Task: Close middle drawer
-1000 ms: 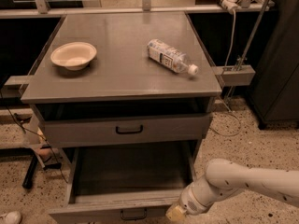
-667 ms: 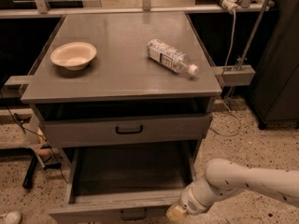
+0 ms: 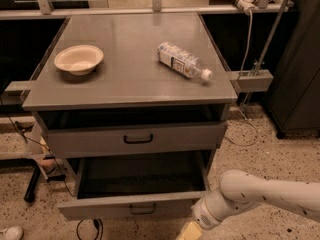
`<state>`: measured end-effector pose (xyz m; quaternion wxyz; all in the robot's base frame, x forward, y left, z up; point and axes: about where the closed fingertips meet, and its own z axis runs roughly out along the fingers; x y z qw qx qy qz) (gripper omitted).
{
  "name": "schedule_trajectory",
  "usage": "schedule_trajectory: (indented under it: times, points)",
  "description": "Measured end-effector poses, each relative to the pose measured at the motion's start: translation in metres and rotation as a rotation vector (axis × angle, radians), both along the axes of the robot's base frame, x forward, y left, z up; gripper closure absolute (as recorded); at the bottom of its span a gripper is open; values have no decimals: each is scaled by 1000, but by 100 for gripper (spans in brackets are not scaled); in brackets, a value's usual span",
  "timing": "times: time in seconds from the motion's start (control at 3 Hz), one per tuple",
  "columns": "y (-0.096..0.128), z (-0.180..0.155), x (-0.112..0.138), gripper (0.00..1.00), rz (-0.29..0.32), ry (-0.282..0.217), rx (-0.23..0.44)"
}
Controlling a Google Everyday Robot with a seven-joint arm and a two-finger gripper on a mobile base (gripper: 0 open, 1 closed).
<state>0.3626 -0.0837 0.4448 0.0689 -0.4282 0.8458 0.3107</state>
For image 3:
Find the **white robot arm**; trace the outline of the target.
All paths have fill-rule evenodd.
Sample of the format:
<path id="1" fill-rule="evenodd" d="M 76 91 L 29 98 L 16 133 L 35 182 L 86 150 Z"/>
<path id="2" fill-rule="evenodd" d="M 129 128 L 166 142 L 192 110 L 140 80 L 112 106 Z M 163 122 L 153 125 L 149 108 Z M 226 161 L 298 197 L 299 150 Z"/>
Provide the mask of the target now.
<path id="1" fill-rule="evenodd" d="M 198 240 L 228 217 L 256 208 L 261 203 L 320 221 L 320 183 L 267 180 L 241 170 L 224 172 L 218 187 L 192 207 L 192 220 L 175 240 Z"/>

